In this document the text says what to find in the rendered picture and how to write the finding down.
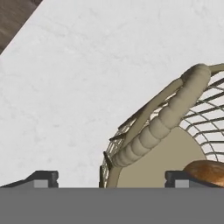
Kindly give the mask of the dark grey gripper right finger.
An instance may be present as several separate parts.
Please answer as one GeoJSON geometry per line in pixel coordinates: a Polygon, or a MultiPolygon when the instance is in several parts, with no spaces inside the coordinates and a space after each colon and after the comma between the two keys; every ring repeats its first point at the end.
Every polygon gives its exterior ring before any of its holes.
{"type": "Polygon", "coordinates": [[[165,177],[165,187],[172,188],[192,188],[192,187],[216,187],[220,188],[219,185],[199,180],[197,178],[193,178],[185,171],[166,171],[164,173],[165,177]]]}

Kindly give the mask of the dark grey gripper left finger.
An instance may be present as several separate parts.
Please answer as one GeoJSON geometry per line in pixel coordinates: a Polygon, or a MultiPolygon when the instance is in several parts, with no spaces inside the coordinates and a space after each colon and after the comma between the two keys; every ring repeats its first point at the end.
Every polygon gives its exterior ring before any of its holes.
{"type": "Polygon", "coordinates": [[[2,185],[2,188],[58,188],[58,171],[35,171],[25,179],[2,185]]]}

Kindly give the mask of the brown bread loaf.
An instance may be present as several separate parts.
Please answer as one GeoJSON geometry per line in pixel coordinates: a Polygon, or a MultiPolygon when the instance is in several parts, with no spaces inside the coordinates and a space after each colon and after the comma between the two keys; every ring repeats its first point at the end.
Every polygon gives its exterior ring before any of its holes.
{"type": "Polygon", "coordinates": [[[188,164],[184,171],[201,181],[224,187],[224,163],[212,160],[197,160],[188,164]]]}

